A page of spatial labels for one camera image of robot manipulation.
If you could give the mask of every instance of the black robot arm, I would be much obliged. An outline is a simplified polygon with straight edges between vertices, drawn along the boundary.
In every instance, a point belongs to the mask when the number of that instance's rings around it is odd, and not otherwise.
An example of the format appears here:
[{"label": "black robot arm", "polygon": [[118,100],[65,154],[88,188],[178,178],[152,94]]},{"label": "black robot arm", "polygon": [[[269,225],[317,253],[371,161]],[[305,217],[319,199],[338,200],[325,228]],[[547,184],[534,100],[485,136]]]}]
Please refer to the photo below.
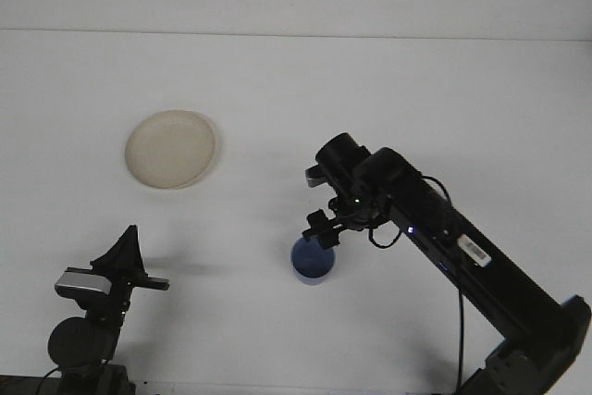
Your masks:
[{"label": "black robot arm", "polygon": [[504,341],[460,390],[462,395],[539,395],[580,352],[590,308],[579,296],[559,305],[400,154],[370,154],[347,133],[328,142],[306,171],[309,186],[337,193],[335,217],[308,216],[303,236],[325,248],[345,229],[392,221],[499,331]]}]

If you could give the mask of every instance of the sticker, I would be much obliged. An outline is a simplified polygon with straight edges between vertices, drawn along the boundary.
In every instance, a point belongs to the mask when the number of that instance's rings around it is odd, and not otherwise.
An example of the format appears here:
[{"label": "sticker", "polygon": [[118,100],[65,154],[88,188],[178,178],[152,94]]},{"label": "sticker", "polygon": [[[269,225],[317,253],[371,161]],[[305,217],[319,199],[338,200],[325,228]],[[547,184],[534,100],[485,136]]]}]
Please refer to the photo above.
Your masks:
[{"label": "sticker", "polygon": [[458,239],[459,247],[463,252],[471,256],[471,259],[476,264],[485,267],[491,262],[491,256],[479,247],[471,238],[466,235],[461,235]]}]

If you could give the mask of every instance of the white tabletop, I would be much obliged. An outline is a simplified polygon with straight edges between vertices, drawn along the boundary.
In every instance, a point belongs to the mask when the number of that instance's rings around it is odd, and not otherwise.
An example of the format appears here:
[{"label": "white tabletop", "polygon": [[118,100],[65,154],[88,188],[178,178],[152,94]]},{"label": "white tabletop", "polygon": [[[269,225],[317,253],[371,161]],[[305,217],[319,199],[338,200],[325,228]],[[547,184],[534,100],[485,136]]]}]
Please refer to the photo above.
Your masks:
[{"label": "white tabletop", "polygon": [[[55,281],[138,224],[171,288],[132,295],[114,360],[132,379],[450,391],[455,289],[410,242],[347,233],[326,282],[294,277],[290,247],[332,196],[303,171],[342,131],[390,146],[553,298],[590,302],[591,70],[590,43],[0,31],[2,373],[53,367],[52,329],[82,315]],[[179,191],[123,158],[166,109],[222,136]],[[499,341],[469,308],[466,376]],[[585,344],[551,393],[587,393],[591,359]]]}]

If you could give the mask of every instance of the cable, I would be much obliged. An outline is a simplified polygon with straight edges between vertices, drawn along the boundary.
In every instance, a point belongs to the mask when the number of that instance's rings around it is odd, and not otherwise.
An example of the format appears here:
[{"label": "cable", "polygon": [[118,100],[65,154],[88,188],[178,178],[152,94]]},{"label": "cable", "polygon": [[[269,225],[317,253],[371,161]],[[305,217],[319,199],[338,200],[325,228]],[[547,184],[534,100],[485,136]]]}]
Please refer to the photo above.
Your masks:
[{"label": "cable", "polygon": [[461,292],[461,274],[457,275],[459,283],[459,370],[456,376],[456,389],[454,395],[460,395],[463,385],[463,361],[464,361],[464,299]]},{"label": "cable", "polygon": [[[446,197],[446,201],[449,205],[449,210],[454,215],[454,208],[452,207],[452,199],[444,184],[440,182],[439,179],[434,178],[432,176],[422,176],[425,180],[431,180],[432,182],[436,183],[440,189],[442,190],[442,194]],[[458,373],[456,376],[456,389],[454,390],[454,395],[460,395],[461,386],[463,385],[463,362],[464,362],[464,299],[463,299],[463,291],[461,285],[461,268],[459,267],[460,264],[456,266],[456,287],[459,290],[459,367]]]},{"label": "cable", "polygon": [[369,228],[368,229],[368,240],[370,242],[372,242],[372,245],[378,247],[379,249],[387,249],[388,247],[392,247],[395,244],[395,242],[397,242],[399,240],[399,238],[401,237],[402,234],[403,234],[403,230],[401,230],[399,228],[399,233],[397,233],[397,236],[395,236],[395,239],[392,240],[392,242],[390,244],[383,245],[383,244],[379,244],[378,242],[375,241],[375,239],[374,239],[374,229],[373,228]]},{"label": "cable", "polygon": [[41,381],[39,381],[39,384],[37,385],[37,389],[35,390],[35,395],[39,395],[41,393],[41,386],[42,384],[45,382],[45,380],[52,375],[54,372],[57,372],[58,370],[60,370],[60,367],[56,367],[55,369],[50,370],[49,372],[47,372],[42,378]]}]

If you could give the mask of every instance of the paper plate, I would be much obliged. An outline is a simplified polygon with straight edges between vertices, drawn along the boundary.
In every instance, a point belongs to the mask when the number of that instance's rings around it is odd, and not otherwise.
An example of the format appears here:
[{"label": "paper plate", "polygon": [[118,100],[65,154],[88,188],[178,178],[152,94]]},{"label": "paper plate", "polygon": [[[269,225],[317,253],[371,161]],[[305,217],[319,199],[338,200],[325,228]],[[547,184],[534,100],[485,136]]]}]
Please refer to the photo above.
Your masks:
[{"label": "paper plate", "polygon": [[207,118],[169,110],[145,119],[129,136],[126,165],[142,184],[157,189],[192,185],[211,166],[216,133]]}]

